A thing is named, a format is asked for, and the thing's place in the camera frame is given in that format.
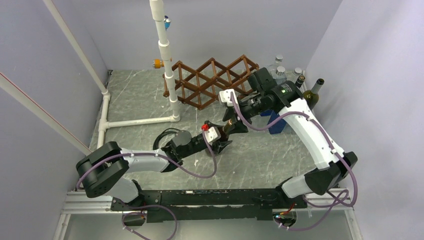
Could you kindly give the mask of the dark green wine bottle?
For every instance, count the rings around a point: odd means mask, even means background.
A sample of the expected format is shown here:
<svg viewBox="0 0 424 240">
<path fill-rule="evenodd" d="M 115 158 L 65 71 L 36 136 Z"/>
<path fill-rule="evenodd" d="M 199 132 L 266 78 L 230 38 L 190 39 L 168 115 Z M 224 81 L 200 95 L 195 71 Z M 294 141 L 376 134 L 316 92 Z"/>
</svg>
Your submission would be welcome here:
<svg viewBox="0 0 424 240">
<path fill-rule="evenodd" d="M 309 89 L 306 90 L 303 93 L 303 98 L 306 100 L 308 107 L 313 110 L 314 107 L 316 106 L 316 104 L 319 101 L 319 90 L 321 89 L 321 87 L 324 85 L 325 80 L 322 78 L 317 79 L 317 81 L 315 82 L 314 86 Z"/>
</svg>

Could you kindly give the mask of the blue glass bottle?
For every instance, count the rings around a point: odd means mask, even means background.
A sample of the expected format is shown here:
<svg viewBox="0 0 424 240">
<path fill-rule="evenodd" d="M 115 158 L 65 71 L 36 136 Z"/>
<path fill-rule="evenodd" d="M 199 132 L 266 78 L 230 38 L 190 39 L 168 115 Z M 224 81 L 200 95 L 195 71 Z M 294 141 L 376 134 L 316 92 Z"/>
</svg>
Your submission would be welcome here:
<svg viewBox="0 0 424 240">
<path fill-rule="evenodd" d="M 272 109 L 262 112 L 260 116 L 269 117 L 269 120 L 267 123 L 268 125 L 279 117 L 279 115 L 275 113 Z M 287 122 L 284 119 L 280 119 L 277 123 L 275 123 L 273 126 L 271 126 L 268 129 L 268 132 L 270 135 L 280 134 L 284 130 L 286 125 L 287 125 Z"/>
<path fill-rule="evenodd" d="M 271 72 L 271 76 L 273 77 L 277 85 L 283 84 L 287 80 L 285 67 L 276 67 L 276 69 Z"/>
</svg>

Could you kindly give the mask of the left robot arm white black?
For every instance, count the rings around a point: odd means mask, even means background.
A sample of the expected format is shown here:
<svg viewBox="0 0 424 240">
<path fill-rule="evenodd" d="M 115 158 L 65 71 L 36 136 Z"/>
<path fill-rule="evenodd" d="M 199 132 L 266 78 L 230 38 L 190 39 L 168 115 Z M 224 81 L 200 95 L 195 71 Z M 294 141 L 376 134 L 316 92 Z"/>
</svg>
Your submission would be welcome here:
<svg viewBox="0 0 424 240">
<path fill-rule="evenodd" d="M 144 203 L 142 188 L 135 180 L 124 178 L 134 172 L 168 173 L 176 169 L 203 178 L 203 175 L 191 172 L 183 167 L 186 157 L 208 150 L 213 161 L 213 172 L 217 172 L 216 155 L 231 143 L 229 131 L 231 123 L 225 125 L 206 121 L 201 133 L 192 136 L 186 130 L 179 130 L 165 146 L 153 150 L 130 150 L 119 147 L 110 141 L 96 149 L 76 164 L 79 180 L 78 190 L 84 190 L 88 198 L 112 196 L 119 198 L 131 210 L 139 209 Z"/>
</svg>

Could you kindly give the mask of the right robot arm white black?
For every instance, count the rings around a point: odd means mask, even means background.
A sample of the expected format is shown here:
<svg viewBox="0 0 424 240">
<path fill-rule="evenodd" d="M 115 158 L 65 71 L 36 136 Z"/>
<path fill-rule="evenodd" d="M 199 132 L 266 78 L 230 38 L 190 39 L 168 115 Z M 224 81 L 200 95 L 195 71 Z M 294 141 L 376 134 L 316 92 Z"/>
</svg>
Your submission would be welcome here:
<svg viewBox="0 0 424 240">
<path fill-rule="evenodd" d="M 274 79 L 265 67 L 249 76 L 248 83 L 257 94 L 247 100 L 238 100 L 234 89 L 219 92 L 218 99 L 226 107 L 223 120 L 227 124 L 223 132 L 231 135 L 247 133 L 250 129 L 260 131 L 250 119 L 273 110 L 294 130 L 315 165 L 312 171 L 280 184 L 275 194 L 280 207 L 289 207 L 295 197 L 305 194 L 323 195 L 347 175 L 351 176 L 355 187 L 358 185 L 352 171 L 358 157 L 352 151 L 346 152 L 328 135 L 295 83 Z"/>
</svg>

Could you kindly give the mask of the clear square glass bottle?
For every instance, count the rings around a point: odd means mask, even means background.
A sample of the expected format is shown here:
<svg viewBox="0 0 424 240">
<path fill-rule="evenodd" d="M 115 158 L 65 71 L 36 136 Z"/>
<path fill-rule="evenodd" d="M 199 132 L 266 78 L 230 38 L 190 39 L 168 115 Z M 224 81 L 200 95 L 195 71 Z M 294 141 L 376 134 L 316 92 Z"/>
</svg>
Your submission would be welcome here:
<svg viewBox="0 0 424 240">
<path fill-rule="evenodd" d="M 302 74 L 303 74 L 303 70 L 300 67 L 296 67 L 292 72 L 292 75 L 295 79 L 297 79 Z"/>
</svg>

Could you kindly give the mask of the clear bottle red label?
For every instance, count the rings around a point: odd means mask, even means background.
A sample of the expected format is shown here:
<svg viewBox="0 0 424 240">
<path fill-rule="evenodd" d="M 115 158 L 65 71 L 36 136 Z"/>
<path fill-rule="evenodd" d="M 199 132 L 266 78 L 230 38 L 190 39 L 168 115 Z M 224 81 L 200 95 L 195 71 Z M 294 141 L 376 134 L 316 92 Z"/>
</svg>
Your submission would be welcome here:
<svg viewBox="0 0 424 240">
<path fill-rule="evenodd" d="M 274 62 L 271 65 L 267 66 L 268 71 L 275 72 L 278 67 L 281 67 L 282 62 L 283 62 L 283 58 L 284 57 L 283 57 L 282 54 L 276 55 Z"/>
</svg>

